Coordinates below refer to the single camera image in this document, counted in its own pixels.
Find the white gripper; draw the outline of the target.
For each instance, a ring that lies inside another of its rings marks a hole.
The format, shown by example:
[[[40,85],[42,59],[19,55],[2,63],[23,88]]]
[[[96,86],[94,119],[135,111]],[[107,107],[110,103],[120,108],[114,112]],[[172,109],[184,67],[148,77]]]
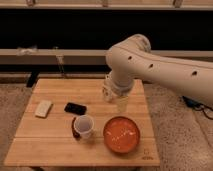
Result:
[[[124,113],[128,105],[127,95],[131,91],[131,86],[116,85],[110,75],[106,75],[102,85],[103,98],[106,102],[116,99],[117,110]]]

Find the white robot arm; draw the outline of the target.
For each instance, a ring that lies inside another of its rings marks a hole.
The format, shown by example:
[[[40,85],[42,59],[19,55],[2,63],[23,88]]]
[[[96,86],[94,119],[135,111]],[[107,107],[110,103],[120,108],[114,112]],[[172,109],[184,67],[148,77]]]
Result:
[[[103,82],[103,95],[108,102],[127,96],[138,78],[213,108],[213,62],[154,55],[149,39],[142,34],[110,47],[105,59],[111,69]]]

